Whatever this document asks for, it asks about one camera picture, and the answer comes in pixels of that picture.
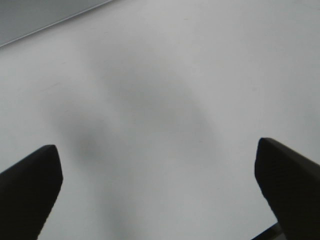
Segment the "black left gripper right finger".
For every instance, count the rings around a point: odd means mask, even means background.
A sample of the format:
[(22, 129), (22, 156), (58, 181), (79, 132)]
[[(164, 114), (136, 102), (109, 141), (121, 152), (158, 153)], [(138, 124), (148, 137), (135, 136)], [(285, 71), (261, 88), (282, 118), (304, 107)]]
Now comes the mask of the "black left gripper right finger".
[(320, 166), (279, 141), (258, 141), (254, 176), (288, 240), (320, 238)]

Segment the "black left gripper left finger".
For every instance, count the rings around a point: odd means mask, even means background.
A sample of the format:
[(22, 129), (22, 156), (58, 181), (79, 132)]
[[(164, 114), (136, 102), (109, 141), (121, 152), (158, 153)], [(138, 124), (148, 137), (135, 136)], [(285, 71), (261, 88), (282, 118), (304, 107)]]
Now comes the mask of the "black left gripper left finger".
[(36, 240), (63, 183), (58, 149), (44, 145), (0, 174), (0, 238)]

